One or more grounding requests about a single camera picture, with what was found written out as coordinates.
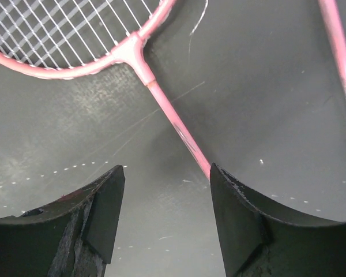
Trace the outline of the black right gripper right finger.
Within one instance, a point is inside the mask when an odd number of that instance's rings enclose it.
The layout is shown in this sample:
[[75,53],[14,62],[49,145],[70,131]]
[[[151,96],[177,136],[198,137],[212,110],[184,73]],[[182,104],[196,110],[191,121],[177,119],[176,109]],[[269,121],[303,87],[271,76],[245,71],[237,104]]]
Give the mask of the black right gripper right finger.
[[346,221],[283,205],[216,164],[210,189],[227,276],[346,276]]

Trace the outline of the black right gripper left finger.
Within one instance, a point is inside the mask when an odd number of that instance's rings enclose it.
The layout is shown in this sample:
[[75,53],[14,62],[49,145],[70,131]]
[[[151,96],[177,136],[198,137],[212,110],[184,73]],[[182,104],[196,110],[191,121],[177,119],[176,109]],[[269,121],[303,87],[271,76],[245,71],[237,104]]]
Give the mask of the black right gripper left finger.
[[51,203],[0,218],[0,276],[104,276],[124,188],[117,165]]

